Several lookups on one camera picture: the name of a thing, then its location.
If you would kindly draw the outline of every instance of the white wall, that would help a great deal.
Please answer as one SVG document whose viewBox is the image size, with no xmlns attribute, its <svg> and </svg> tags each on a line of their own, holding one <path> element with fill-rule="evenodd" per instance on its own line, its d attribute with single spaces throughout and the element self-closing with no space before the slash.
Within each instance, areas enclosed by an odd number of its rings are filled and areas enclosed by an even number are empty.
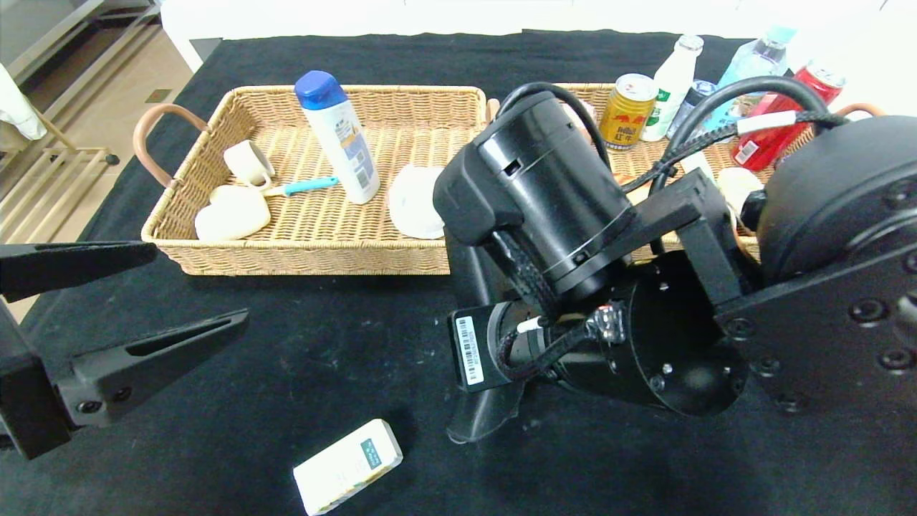
<svg viewBox="0 0 917 516">
<path fill-rule="evenodd" d="M 314 16 L 317 2 L 166 0 L 162 23 L 196 70 L 201 60 L 190 39 L 509 34 L 526 28 L 753 39 L 783 21 L 800 30 L 788 48 L 791 69 L 816 55 L 836 57 L 845 67 L 849 82 L 836 106 L 874 102 L 917 116 L 917 95 L 898 93 L 903 84 L 915 84 L 905 52 L 917 20 L 914 0 L 349 0 L 348 15 L 336 18 Z"/>
</svg>

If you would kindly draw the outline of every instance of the white cup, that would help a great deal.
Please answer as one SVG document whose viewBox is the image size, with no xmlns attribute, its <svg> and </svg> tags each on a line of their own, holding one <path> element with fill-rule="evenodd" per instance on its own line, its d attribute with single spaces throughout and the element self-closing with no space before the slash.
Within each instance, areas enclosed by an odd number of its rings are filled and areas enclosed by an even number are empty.
<svg viewBox="0 0 917 516">
<path fill-rule="evenodd" d="M 251 140 L 243 140 L 223 152 L 229 171 L 242 183 L 259 190 L 271 187 L 274 167 Z"/>
</svg>

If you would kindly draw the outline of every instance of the white box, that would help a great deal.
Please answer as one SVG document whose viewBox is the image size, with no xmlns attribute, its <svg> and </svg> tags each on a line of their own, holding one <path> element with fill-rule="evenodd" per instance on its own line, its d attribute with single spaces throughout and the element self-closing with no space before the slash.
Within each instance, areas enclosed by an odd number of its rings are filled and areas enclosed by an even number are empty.
<svg viewBox="0 0 917 516">
<path fill-rule="evenodd" d="M 293 469 L 309 516 L 325 514 L 402 461 L 392 428 L 372 420 Z"/>
</svg>

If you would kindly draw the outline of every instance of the barcode label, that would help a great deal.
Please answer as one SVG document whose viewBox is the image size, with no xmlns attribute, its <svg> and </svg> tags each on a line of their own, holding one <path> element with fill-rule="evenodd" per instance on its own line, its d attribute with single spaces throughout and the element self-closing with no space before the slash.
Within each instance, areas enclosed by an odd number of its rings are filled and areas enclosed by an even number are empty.
<svg viewBox="0 0 917 516">
<path fill-rule="evenodd" d="M 357 181 L 359 181 L 359 187 L 365 189 L 370 184 L 369 177 L 366 176 L 366 169 L 360 167 L 355 171 L 357 175 Z"/>
<path fill-rule="evenodd" d="M 746 141 L 746 144 L 739 149 L 738 154 L 735 155 L 735 160 L 740 164 L 744 165 L 748 161 L 748 158 L 752 157 L 755 152 L 757 152 L 757 144 L 752 140 Z"/>
<path fill-rule="evenodd" d="M 470 386 L 484 381 L 481 371 L 481 356 L 478 354 L 478 336 L 474 334 L 471 317 L 456 319 L 458 343 L 461 344 L 461 360 L 465 365 L 465 383 Z"/>
</svg>

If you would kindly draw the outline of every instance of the gold can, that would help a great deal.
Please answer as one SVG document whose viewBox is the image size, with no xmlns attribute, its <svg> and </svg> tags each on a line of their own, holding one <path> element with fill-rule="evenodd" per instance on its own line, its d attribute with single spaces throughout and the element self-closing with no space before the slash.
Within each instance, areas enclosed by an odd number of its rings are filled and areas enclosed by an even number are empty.
<svg viewBox="0 0 917 516">
<path fill-rule="evenodd" d="M 630 149 L 640 140 L 646 119 L 653 112 L 658 88 L 653 79 L 640 73 L 618 78 L 608 95 L 599 131 L 609 149 Z"/>
</svg>

